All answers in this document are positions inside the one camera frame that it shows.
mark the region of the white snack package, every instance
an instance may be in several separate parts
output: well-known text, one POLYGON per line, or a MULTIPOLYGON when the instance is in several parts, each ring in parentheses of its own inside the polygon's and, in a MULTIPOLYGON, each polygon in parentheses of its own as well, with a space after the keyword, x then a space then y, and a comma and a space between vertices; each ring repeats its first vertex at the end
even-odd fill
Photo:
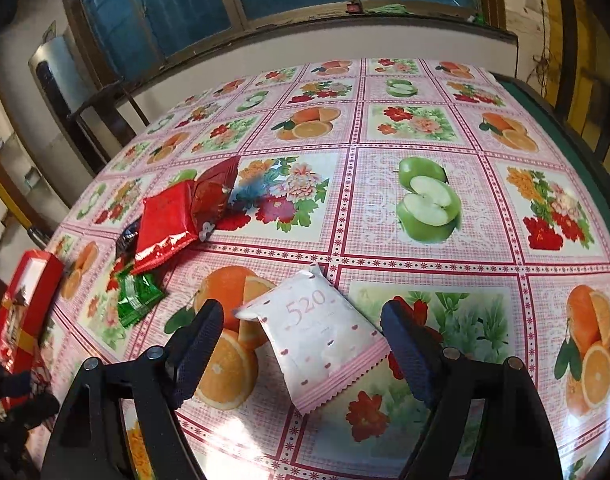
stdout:
POLYGON ((330 400, 376 364, 387 340, 312 263, 236 313, 260 320, 302 414, 330 400))

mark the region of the red package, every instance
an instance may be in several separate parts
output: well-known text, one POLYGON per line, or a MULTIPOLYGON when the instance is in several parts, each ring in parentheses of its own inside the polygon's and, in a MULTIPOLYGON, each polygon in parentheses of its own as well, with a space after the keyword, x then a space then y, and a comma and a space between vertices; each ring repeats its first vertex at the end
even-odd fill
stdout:
POLYGON ((229 195, 238 176, 239 156, 233 156, 203 173, 195 184, 192 220, 201 242, 214 230, 223 216, 229 195))
MULTIPOLYGON (((0 363, 9 373, 32 370, 40 360, 37 339, 63 269, 51 253, 27 251, 22 256, 0 308, 0 363)), ((3 399, 3 405, 9 409, 23 401, 3 399)))
POLYGON ((194 182, 184 180, 143 200, 132 274, 155 269, 198 239, 190 207, 194 182))

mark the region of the window frame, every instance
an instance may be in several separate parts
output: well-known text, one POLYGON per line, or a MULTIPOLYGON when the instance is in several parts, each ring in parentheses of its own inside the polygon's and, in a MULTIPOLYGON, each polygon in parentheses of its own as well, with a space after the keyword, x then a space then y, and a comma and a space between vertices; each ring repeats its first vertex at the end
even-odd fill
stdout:
MULTIPOLYGON (((146 9, 141 0, 131 0, 134 5, 134 12, 137 14, 138 22, 144 29, 148 38, 148 45, 154 51, 158 66, 153 66, 141 74, 138 80, 127 83, 130 91, 134 91, 141 86, 150 84, 153 80, 162 77, 166 72, 178 67, 180 64, 189 62, 207 52, 212 52, 218 47, 225 47, 235 40, 247 36, 256 35, 263 29, 274 30, 278 27, 291 25, 293 23, 313 22, 329 18, 347 18, 352 14, 347 13, 348 2, 336 2, 331 4, 321 4, 299 9, 288 10, 270 16, 265 16, 255 20, 248 20, 243 9, 242 0, 222 0, 230 21, 230 28, 203 38, 182 50, 165 57, 155 39, 146 18, 146 9)), ((470 7, 449 6, 434 2, 424 2, 421 0, 351 0, 353 3, 360 3, 363 10, 373 9, 388 4, 403 4, 412 13, 421 16, 452 16, 454 18, 467 18, 476 13, 476 9, 470 7)), ((94 84, 97 88, 108 85, 119 79, 119 75, 112 70, 102 48, 98 44, 93 34, 91 24, 86 15, 83 0, 63 0, 67 21, 72 31, 72 36, 77 48, 80 51, 83 62, 85 63, 94 84)), ((489 20, 487 9, 484 8, 485 17, 492 26, 498 27, 499 24, 494 20, 489 20)))

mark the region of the tablecloth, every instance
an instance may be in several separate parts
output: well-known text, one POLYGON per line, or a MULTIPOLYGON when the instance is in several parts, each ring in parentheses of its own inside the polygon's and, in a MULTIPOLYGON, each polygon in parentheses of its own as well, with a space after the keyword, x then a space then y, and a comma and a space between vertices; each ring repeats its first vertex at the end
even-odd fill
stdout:
MULTIPOLYGON (((203 90, 107 165, 49 250, 69 266, 42 343, 60 400, 85 358, 117 362, 165 344, 195 298, 230 311, 316 261, 376 326, 400 295, 444 345, 523 359, 563 471, 587 471, 610 438, 610 234, 560 149, 483 69, 330 60, 203 90), (144 197, 234 154, 226 219, 172 262, 153 312, 123 329, 114 240, 144 197)), ((395 362, 301 417, 270 345, 250 350, 254 334, 243 332, 235 322, 224 331, 228 353, 178 411, 210 480, 399 474, 427 412, 395 362)), ((133 405, 124 409, 150 478, 133 405)), ((466 472, 481 413, 472 403, 454 476, 466 472)), ((48 437, 32 434, 38 463, 48 437)))

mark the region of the green candy wrapper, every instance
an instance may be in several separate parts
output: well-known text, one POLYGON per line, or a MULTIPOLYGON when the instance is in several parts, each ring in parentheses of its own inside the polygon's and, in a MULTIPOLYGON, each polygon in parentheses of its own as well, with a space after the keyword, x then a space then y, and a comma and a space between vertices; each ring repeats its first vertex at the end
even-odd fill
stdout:
POLYGON ((133 264, 116 274, 120 285, 118 293, 118 319, 124 328, 138 323, 163 299, 165 293, 156 286, 154 275, 144 272, 131 274, 133 264))

